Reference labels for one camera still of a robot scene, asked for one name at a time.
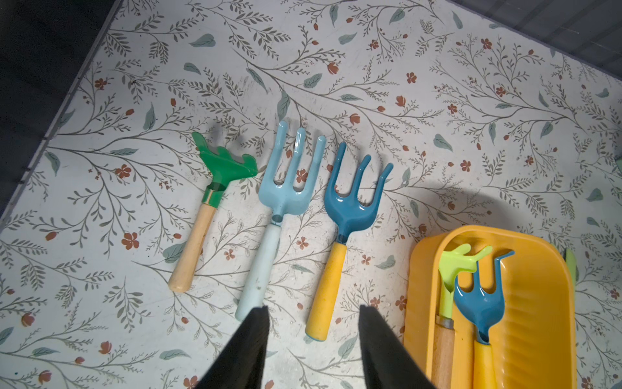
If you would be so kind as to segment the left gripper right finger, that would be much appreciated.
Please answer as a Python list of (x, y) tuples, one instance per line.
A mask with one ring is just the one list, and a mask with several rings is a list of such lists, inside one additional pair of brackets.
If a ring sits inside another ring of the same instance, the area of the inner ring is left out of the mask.
[(367, 388), (434, 388), (376, 308), (360, 306), (358, 328)]

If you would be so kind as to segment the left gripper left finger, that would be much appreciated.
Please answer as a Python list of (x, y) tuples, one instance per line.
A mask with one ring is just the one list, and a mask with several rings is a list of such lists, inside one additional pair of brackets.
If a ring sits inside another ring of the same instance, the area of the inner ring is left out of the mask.
[(261, 388), (270, 315), (253, 308), (196, 388)]

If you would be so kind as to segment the lime green rake wooden handle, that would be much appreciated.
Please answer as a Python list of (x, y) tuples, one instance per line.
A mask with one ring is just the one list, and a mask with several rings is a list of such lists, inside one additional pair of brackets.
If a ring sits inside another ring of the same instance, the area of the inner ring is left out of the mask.
[(473, 255), (469, 255), (470, 251), (471, 245), (468, 243), (464, 243), (452, 251), (442, 251), (438, 264), (442, 288), (435, 319), (432, 355), (432, 384), (436, 388), (451, 388), (455, 350), (453, 321), (455, 281), (461, 272), (474, 273), (477, 270), (478, 262), (492, 253), (492, 246), (486, 246)]

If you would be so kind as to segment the yellow plastic storage box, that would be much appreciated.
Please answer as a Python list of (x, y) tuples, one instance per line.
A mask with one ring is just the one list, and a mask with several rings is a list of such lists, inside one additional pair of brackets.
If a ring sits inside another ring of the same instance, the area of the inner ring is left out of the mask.
[(498, 386), (577, 387), (573, 279), (566, 262), (541, 238), (478, 225), (424, 238), (411, 252), (403, 345), (417, 366), (432, 375), (442, 252), (465, 243), (474, 251), (515, 252), (501, 262), (508, 298), (491, 333)]

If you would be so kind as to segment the light blue hand fork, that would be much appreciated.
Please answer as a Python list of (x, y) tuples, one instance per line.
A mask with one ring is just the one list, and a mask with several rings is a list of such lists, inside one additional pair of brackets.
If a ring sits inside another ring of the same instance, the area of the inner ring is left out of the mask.
[(317, 137), (314, 156), (309, 167), (309, 175), (304, 189), (297, 191), (294, 187), (294, 181), (303, 156), (306, 138), (305, 129), (302, 127), (296, 132), (294, 155), (288, 167), (285, 180), (281, 184), (275, 183), (275, 175), (279, 167), (287, 133), (288, 123), (281, 121), (275, 138), (275, 146), (259, 189), (259, 199), (263, 205), (272, 210), (272, 217), (252, 261), (249, 275), (246, 277), (246, 283), (237, 304), (235, 318), (240, 322), (245, 320), (252, 309), (263, 306), (271, 270), (280, 245), (283, 218), (287, 214), (301, 215), (309, 207), (327, 143), (325, 136)]

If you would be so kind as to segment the dark green rake wooden handle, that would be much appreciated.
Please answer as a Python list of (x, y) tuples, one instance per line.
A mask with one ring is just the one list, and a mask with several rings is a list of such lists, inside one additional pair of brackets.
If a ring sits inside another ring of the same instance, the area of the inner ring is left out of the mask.
[(251, 155), (235, 156), (225, 147), (210, 147), (198, 132), (194, 132), (192, 138), (212, 180), (205, 189), (190, 236), (168, 281), (168, 287), (174, 293), (185, 293), (190, 289), (205, 236), (228, 185), (252, 178), (259, 172), (256, 159)]

